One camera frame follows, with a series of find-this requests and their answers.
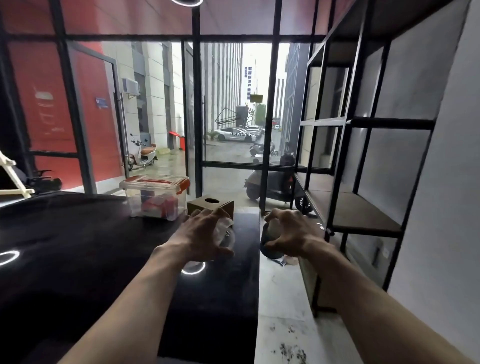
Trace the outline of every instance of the black table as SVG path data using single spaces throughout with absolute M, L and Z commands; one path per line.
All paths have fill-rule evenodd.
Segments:
M 180 275 L 159 356 L 253 363 L 259 212 L 234 220 L 235 256 Z M 131 218 L 120 196 L 56 193 L 0 209 L 0 253 L 20 252 L 0 266 L 1 361 L 20 363 L 45 341 L 76 342 L 179 224 Z M 43 353 L 35 362 L 62 354 Z

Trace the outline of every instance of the parked car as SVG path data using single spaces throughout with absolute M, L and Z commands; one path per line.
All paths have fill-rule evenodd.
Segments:
M 215 130 L 218 133 L 218 140 L 242 140 L 244 142 L 250 143 L 257 140 L 257 137 L 254 133 L 248 132 L 242 128 L 222 128 Z
M 248 125 L 247 131 L 254 133 L 257 136 L 257 139 L 264 134 L 264 131 L 258 125 Z

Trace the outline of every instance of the forearm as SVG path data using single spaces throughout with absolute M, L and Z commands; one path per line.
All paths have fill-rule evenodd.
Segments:
M 161 246 L 61 364 L 154 363 L 168 307 L 185 263 L 182 248 Z
M 366 364 L 472 363 L 339 252 L 315 241 L 307 246 L 306 255 L 323 278 L 322 291 Z

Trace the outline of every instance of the blue sign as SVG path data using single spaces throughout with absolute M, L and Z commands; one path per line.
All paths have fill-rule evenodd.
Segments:
M 105 100 L 104 98 L 96 97 L 95 103 L 99 109 L 108 109 L 107 100 Z

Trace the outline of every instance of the brown scooter seat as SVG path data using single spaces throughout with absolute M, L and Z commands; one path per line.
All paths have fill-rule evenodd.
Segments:
M 140 154 L 142 156 L 146 156 L 147 154 L 150 154 L 152 152 L 155 151 L 155 147 L 154 146 L 146 146 L 145 148 L 142 148 L 142 151 L 140 152 Z

